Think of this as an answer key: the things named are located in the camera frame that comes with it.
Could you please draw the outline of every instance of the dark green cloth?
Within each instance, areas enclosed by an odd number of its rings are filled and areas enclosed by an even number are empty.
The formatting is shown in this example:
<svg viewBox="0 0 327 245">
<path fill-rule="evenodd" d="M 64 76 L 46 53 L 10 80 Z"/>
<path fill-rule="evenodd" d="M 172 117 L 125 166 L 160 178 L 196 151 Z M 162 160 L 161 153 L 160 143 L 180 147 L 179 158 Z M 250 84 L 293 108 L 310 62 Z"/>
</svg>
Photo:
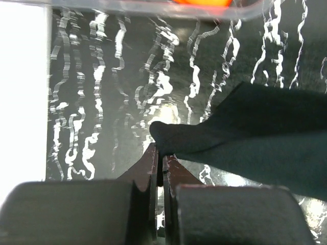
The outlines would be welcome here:
<svg viewBox="0 0 327 245">
<path fill-rule="evenodd" d="M 153 122 L 161 155 L 327 201 L 327 96 L 241 83 L 198 125 Z"/>
</svg>

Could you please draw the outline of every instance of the fabric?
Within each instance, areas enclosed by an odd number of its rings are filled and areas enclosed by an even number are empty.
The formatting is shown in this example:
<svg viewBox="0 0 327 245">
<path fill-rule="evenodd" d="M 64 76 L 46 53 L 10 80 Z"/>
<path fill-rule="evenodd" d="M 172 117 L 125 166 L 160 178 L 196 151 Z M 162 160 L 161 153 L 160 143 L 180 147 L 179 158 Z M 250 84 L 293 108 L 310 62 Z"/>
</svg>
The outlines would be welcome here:
<svg viewBox="0 0 327 245">
<path fill-rule="evenodd" d="M 327 201 L 327 96 L 241 83 L 198 125 L 155 121 L 160 155 Z"/>
</svg>

